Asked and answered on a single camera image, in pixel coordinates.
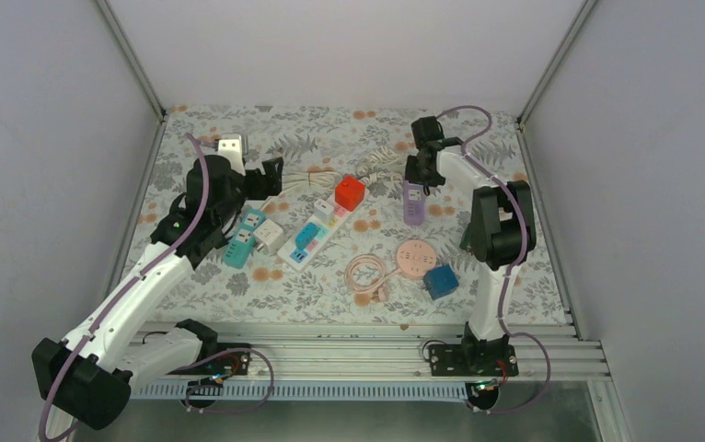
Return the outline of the white cube plug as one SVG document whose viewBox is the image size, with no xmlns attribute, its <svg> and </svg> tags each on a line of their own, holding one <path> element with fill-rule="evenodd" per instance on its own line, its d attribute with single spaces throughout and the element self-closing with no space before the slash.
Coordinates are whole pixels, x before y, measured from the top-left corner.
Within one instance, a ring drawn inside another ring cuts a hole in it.
<svg viewBox="0 0 705 442">
<path fill-rule="evenodd" d="M 317 199 L 314 202 L 314 216 L 323 224 L 331 226 L 335 219 L 334 204 L 326 200 Z"/>
</svg>

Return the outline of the white multicolour power strip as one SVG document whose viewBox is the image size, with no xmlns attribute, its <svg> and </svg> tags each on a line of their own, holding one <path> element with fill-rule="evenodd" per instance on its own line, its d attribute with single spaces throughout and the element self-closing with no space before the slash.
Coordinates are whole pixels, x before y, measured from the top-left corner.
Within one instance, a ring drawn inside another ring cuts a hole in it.
<svg viewBox="0 0 705 442">
<path fill-rule="evenodd" d="M 312 215 L 298 228 L 298 230 L 282 245 L 277 251 L 277 257 L 283 263 L 296 272 L 303 272 L 309 264 L 317 258 L 322 250 L 330 243 L 330 240 L 342 230 L 344 225 L 353 219 L 359 210 L 363 207 L 360 204 L 354 211 L 348 212 L 344 208 L 337 205 L 334 201 L 334 196 L 329 196 L 326 201 L 334 204 L 335 219 L 331 226 L 325 225 L 314 216 L 314 205 Z M 305 250 L 299 250 L 295 245 L 295 237 L 299 230 L 307 223 L 313 222 L 319 226 L 319 232 L 316 237 L 309 243 Z"/>
</svg>

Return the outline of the pink round socket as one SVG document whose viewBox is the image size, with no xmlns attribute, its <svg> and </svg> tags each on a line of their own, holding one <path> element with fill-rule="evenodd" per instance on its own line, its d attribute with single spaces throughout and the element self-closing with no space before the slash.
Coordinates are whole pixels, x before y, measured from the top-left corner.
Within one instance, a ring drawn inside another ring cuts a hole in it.
<svg viewBox="0 0 705 442">
<path fill-rule="evenodd" d="M 437 254 L 426 241 L 409 239 L 403 242 L 396 252 L 398 272 L 412 280 L 421 280 L 436 267 Z"/>
</svg>

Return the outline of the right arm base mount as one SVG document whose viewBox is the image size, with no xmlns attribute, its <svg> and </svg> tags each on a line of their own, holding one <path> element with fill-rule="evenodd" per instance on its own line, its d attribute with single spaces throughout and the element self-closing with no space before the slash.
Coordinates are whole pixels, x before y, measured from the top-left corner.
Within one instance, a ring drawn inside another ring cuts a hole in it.
<svg viewBox="0 0 705 442">
<path fill-rule="evenodd" d="M 422 344 L 419 354 L 423 362 L 430 366 L 434 377 L 460 378 L 475 375 L 488 378 L 488 380 L 465 384 L 465 404 L 474 413 L 507 415 L 528 409 L 549 389 L 553 378 L 553 364 L 545 345 L 538 340 L 534 343 L 545 359 L 545 380 L 533 397 L 509 409 L 496 407 L 504 384 L 510 378 L 519 375 L 518 358 L 508 335 L 475 343 L 467 339 L 462 340 L 461 343 L 446 343 L 431 339 Z"/>
</svg>

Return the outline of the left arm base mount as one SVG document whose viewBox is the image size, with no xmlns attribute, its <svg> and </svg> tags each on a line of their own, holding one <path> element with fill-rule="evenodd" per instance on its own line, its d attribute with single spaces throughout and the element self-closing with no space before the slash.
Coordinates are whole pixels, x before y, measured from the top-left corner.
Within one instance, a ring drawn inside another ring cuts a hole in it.
<svg viewBox="0 0 705 442">
<path fill-rule="evenodd" d="M 251 358 L 253 355 L 258 357 L 267 367 L 269 384 L 262 396 L 254 405 L 239 407 L 235 409 L 217 409 L 214 408 L 213 400 L 192 400 L 191 397 L 197 390 L 202 390 L 211 387 L 223 387 L 225 381 L 236 375 L 240 368 L 245 365 L 244 356 Z M 187 413 L 208 414 L 208 415 L 239 415 L 245 413 L 253 413 L 262 408 L 275 392 L 275 371 L 271 360 L 261 351 L 252 347 L 227 347 L 217 353 L 199 359 L 187 366 L 176 368 L 178 372 L 194 370 L 196 368 L 206 371 L 214 371 L 214 377 L 220 378 L 221 381 L 210 380 L 207 383 L 199 381 L 196 385 L 187 387 L 184 396 L 179 400 L 184 410 Z"/>
</svg>

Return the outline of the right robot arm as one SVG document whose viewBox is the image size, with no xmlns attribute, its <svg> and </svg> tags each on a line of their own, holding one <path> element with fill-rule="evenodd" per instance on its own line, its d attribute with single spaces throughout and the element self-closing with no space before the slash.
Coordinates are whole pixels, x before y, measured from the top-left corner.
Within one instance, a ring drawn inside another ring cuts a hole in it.
<svg viewBox="0 0 705 442">
<path fill-rule="evenodd" d="M 511 285 L 536 246 L 531 189 L 523 180 L 504 182 L 485 169 L 466 142 L 445 135 L 435 116 L 416 120 L 411 131 L 418 152 L 407 160 L 407 182 L 423 192 L 451 183 L 470 196 L 465 236 L 480 263 L 480 278 L 459 357 L 467 372 L 482 375 L 510 358 L 510 331 L 504 316 Z"/>
</svg>

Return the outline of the purple power strip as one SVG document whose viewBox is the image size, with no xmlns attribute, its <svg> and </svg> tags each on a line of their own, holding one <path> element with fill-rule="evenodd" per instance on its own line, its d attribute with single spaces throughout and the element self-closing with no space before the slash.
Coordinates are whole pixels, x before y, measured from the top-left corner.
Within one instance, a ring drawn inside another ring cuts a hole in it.
<svg viewBox="0 0 705 442">
<path fill-rule="evenodd" d="M 420 184 L 403 181 L 403 221 L 408 226 L 420 226 L 425 218 L 425 194 Z"/>
</svg>

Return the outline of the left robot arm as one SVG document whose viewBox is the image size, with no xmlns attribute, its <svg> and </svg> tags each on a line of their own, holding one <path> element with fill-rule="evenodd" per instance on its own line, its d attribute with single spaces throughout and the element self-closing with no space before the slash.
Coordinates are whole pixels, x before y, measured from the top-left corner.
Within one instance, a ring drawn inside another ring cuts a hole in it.
<svg viewBox="0 0 705 442">
<path fill-rule="evenodd" d="M 283 158 L 237 172 L 217 154 L 194 161 L 185 190 L 156 225 L 142 256 L 98 308 L 61 340 L 42 339 L 31 360 L 41 397 L 77 424 L 112 424 L 134 391 L 168 374 L 231 374 L 224 364 L 250 352 L 221 344 L 197 320 L 182 320 L 138 347 L 132 338 L 147 317 L 202 261 L 229 242 L 228 228 L 248 200 L 282 189 Z"/>
</svg>

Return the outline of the cyan cube socket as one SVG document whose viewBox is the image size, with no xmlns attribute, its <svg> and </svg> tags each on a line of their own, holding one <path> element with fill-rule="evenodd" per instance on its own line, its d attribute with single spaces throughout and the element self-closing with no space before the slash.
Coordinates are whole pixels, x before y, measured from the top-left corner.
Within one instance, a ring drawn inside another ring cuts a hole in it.
<svg viewBox="0 0 705 442">
<path fill-rule="evenodd" d="M 319 232 L 319 226 L 313 222 L 307 222 L 297 233 L 295 245 L 299 250 L 305 250 L 309 243 Z"/>
</svg>

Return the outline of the white tiger cube socket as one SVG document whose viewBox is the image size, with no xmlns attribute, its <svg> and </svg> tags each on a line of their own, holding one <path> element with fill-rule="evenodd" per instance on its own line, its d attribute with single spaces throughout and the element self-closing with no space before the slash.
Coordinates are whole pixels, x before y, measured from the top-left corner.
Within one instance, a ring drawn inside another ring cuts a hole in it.
<svg viewBox="0 0 705 442">
<path fill-rule="evenodd" d="M 254 230 L 253 236 L 255 250 L 268 254 L 275 254 L 286 241 L 283 228 L 269 218 Z"/>
</svg>

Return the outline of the dark green cube socket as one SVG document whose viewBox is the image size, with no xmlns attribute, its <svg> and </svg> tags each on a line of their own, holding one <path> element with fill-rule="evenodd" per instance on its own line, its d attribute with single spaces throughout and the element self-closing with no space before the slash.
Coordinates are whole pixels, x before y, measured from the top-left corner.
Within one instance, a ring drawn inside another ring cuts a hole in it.
<svg viewBox="0 0 705 442">
<path fill-rule="evenodd" d="M 463 232 L 462 239 L 459 244 L 459 248 L 465 252 L 472 253 L 473 252 L 472 240 L 473 240 L 472 229 L 470 226 L 467 226 Z"/>
</svg>

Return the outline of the blue cube socket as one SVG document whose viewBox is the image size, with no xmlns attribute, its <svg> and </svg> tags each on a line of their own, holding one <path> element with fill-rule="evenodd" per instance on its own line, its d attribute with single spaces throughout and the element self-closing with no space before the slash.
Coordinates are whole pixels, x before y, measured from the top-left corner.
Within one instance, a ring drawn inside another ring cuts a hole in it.
<svg viewBox="0 0 705 442">
<path fill-rule="evenodd" d="M 455 272 L 449 264 L 434 267 L 422 278 L 431 300 L 438 300 L 453 294 L 459 287 Z"/>
</svg>

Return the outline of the red cube socket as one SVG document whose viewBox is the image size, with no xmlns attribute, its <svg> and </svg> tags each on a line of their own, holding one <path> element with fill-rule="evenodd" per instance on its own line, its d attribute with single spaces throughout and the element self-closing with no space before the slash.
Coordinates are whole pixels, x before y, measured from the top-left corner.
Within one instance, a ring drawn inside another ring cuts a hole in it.
<svg viewBox="0 0 705 442">
<path fill-rule="evenodd" d="M 342 178 L 334 190 L 334 201 L 348 212 L 354 211 L 365 197 L 366 186 L 355 177 Z"/>
</svg>

